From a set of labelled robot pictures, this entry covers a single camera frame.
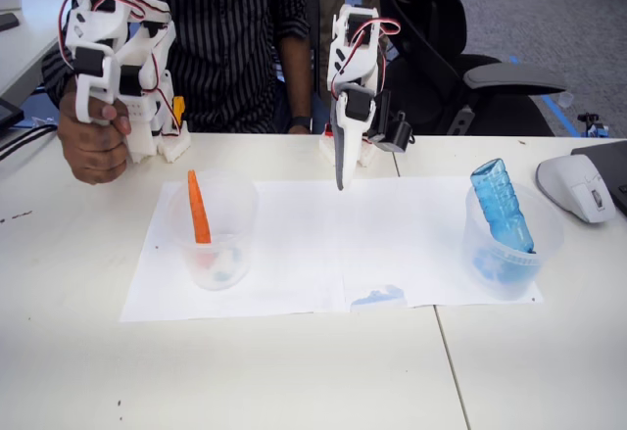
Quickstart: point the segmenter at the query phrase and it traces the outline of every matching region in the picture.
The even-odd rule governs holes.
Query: hand
[[[111,124],[81,123],[76,118],[76,92],[69,86],[59,110],[57,134],[74,177],[91,185],[118,178],[126,170],[128,156],[124,145],[124,137],[130,134],[126,105],[120,101],[109,105],[90,98],[89,115]]]
[[[312,134],[312,133],[310,132],[309,128],[305,126],[296,125],[290,128],[290,130],[288,131],[288,134]]]

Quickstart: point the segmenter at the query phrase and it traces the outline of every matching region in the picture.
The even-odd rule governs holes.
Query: blue tape
[[[514,63],[515,65],[517,65],[519,63],[518,62],[518,58],[516,58],[515,56],[510,56],[509,60],[512,63]],[[570,135],[573,138],[580,138],[581,137],[579,132],[575,129],[575,127],[568,120],[566,115],[559,109],[559,107],[555,104],[555,102],[553,101],[553,99],[551,97],[549,97],[548,95],[543,95],[542,96],[542,100],[543,100],[543,102],[545,104],[547,104],[547,107],[549,107],[549,110],[551,110],[554,113],[554,115],[557,117],[557,119],[559,119],[559,121],[561,121],[561,124],[564,125],[564,128],[566,128],[566,130],[570,133]]]

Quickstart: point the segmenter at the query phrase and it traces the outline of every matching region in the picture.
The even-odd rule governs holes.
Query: white table
[[[417,138],[397,162],[401,176],[469,176],[501,157],[513,181],[533,187],[540,162],[599,142]],[[627,425],[627,219],[560,217],[564,246],[538,281],[544,304],[437,308],[472,430]]]
[[[20,106],[41,83],[41,60],[57,42],[63,0],[22,0],[20,26],[0,32],[0,98]]]
[[[433,308],[119,323],[164,181],[333,177],[315,136],[193,140],[98,187],[56,139],[0,164],[0,428],[464,430]]]

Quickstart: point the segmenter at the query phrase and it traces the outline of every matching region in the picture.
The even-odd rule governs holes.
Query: white mouse
[[[616,216],[609,190],[588,156],[544,161],[536,171],[536,182],[551,201],[585,222],[604,222]]]

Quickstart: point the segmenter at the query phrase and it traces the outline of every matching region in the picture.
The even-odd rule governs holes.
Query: robotic arm
[[[156,0],[76,0],[66,45],[76,74],[76,116],[85,123],[90,97],[128,108],[126,138],[134,162],[158,152],[173,162],[191,143],[166,70],[176,38],[168,4]],[[129,23],[140,24],[128,39]]]
[[[327,86],[335,100],[331,126],[340,190],[353,180],[364,138],[386,152],[405,152],[412,140],[404,116],[389,116],[389,91],[378,91],[379,36],[385,22],[376,9],[349,5],[333,18]]]

